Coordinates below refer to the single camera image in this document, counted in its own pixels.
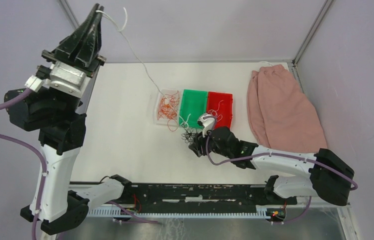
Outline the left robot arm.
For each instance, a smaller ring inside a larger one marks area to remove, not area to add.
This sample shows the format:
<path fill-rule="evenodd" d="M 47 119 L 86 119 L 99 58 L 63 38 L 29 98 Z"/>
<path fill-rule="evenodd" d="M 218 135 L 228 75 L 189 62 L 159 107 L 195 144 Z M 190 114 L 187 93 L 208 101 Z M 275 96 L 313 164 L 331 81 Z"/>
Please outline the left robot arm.
<path fill-rule="evenodd" d="M 86 135 L 85 113 L 78 113 L 82 97 L 106 59 L 102 47 L 101 21 L 104 7 L 96 3 L 84 22 L 58 46 L 41 56 L 49 66 L 39 65 L 23 89 L 9 90 L 4 101 L 24 96 L 6 111 L 10 122 L 24 131 L 38 131 L 41 169 L 35 196 L 20 215 L 40 222 L 48 236 L 78 227 L 86 218 L 88 199 L 69 190 L 75 160 Z"/>

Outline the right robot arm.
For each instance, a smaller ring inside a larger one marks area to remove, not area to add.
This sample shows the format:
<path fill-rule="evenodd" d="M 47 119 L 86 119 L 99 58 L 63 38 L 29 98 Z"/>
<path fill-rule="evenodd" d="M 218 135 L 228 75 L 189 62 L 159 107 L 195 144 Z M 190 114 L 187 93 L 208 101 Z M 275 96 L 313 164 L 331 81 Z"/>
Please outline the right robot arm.
<path fill-rule="evenodd" d="M 195 133 L 188 147 L 215 166 L 232 163 L 241 169 L 285 173 L 272 175 L 266 182 L 263 196 L 270 204 L 291 197 L 318 197 L 342 207 L 347 205 L 350 192 L 358 189 L 354 170 L 326 148 L 316 153 L 275 150 L 239 140 L 227 127 Z"/>

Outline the green plastic bin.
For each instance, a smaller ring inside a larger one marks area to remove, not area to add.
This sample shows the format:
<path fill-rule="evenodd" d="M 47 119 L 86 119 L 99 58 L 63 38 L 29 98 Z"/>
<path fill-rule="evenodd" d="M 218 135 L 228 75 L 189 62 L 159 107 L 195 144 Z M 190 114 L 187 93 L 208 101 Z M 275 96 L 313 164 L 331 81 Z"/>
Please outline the green plastic bin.
<path fill-rule="evenodd" d="M 183 127 L 202 129 L 199 117 L 207 110 L 208 92 L 184 89 L 179 108 L 179 124 Z"/>

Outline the red plastic bin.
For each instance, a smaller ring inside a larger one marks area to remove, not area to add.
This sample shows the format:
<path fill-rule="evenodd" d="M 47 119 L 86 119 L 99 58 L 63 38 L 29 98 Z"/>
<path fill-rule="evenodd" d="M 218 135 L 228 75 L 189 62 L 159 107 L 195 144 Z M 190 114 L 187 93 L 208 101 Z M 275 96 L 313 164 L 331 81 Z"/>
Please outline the red plastic bin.
<path fill-rule="evenodd" d="M 206 112 L 216 117 L 216 128 L 231 128 L 233 118 L 233 95 L 231 93 L 209 91 Z"/>

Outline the clear plastic bin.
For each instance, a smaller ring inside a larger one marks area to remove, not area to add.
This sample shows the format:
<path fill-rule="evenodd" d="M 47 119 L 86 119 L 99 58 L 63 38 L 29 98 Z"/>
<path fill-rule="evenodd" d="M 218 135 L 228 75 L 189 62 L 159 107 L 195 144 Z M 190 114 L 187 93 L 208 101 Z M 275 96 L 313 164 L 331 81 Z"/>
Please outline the clear plastic bin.
<path fill-rule="evenodd" d="M 162 89 L 158 93 L 154 108 L 154 123 L 176 128 L 179 125 L 181 93 L 177 89 Z"/>

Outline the pink cloth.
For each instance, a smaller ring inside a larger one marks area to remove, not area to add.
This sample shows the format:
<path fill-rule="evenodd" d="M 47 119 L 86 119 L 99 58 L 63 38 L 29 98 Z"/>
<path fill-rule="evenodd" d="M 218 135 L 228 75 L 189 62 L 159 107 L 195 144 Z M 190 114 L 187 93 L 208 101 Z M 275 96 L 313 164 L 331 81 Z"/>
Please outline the pink cloth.
<path fill-rule="evenodd" d="M 294 153 L 317 153 L 328 147 L 315 107 L 281 64 L 252 71 L 246 110 L 259 145 Z"/>

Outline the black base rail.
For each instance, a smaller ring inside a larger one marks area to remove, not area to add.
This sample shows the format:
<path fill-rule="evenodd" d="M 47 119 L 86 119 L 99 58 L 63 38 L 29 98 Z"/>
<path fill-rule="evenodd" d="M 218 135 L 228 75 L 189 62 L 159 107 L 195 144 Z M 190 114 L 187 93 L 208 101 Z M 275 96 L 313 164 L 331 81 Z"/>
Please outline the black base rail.
<path fill-rule="evenodd" d="M 296 197 L 273 196 L 264 185 L 175 183 L 133 183 L 114 202 L 141 214 L 245 214 L 298 203 Z"/>

